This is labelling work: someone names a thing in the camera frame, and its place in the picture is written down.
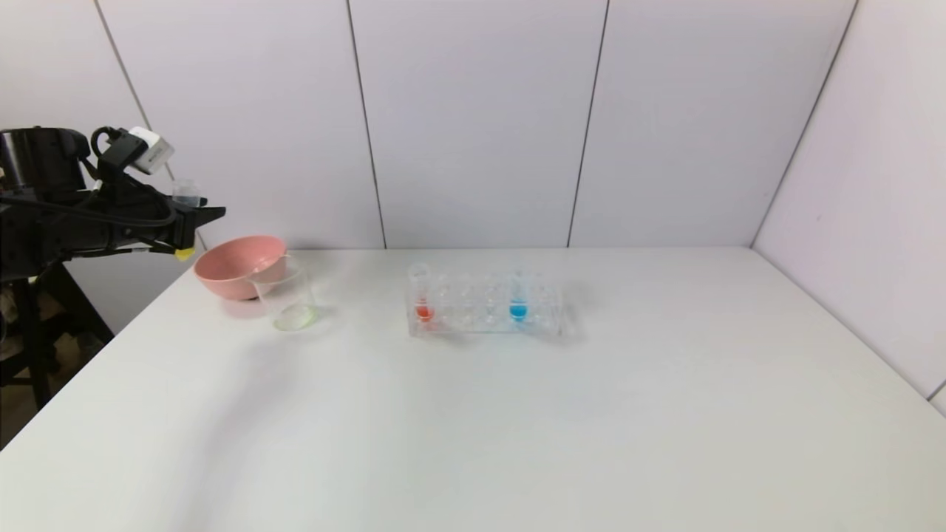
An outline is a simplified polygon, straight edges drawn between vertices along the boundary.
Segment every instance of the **red liquid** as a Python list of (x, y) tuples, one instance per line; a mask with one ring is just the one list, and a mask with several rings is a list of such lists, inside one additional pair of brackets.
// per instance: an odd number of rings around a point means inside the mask
[(428, 322), (433, 319), (433, 309), (427, 305), (418, 305), (414, 307), (414, 311), (417, 312), (417, 317), (420, 318), (422, 322)]

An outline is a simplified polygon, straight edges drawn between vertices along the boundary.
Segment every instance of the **yellow tag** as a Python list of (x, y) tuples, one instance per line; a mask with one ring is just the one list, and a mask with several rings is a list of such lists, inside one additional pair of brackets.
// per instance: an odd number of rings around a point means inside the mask
[(189, 247), (187, 249), (179, 249), (174, 251), (174, 256), (178, 258), (181, 262), (188, 260), (190, 256), (194, 255), (194, 248)]

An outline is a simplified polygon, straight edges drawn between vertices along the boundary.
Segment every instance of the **white wall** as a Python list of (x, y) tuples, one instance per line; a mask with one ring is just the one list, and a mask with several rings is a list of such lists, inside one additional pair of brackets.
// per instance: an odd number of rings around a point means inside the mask
[[(145, 125), (92, 2), (0, 2), (0, 129)], [(163, 169), (141, 181), (168, 192)], [(160, 255), (86, 258), (69, 272), (114, 331), (193, 262)]]
[(207, 245), (383, 245), (345, 0), (100, 5), (175, 177), (227, 207)]
[(946, 380), (946, 2), (861, 0), (755, 249), (925, 397)]
[(941, 414), (946, 416), (946, 392), (940, 391), (936, 394), (930, 402), (939, 410)]
[(853, 4), (612, 1), (571, 245), (749, 245)]
[(390, 247), (568, 240), (605, 0), (351, 0)]

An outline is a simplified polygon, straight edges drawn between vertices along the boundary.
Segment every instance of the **pink bowl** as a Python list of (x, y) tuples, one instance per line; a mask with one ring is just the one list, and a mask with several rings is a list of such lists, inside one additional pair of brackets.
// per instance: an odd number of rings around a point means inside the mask
[(256, 289), (247, 276), (268, 261), (286, 254), (286, 243), (277, 237), (257, 235), (233, 239), (203, 254), (194, 274), (203, 286), (224, 299), (253, 299)]

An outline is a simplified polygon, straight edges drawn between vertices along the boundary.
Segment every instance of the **clear liquid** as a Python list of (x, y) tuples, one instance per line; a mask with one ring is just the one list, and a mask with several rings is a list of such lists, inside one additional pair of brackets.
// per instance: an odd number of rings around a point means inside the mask
[(299, 330), (306, 328), (315, 321), (317, 313), (315, 307), (304, 303), (289, 305), (284, 308), (272, 324), (279, 330)]

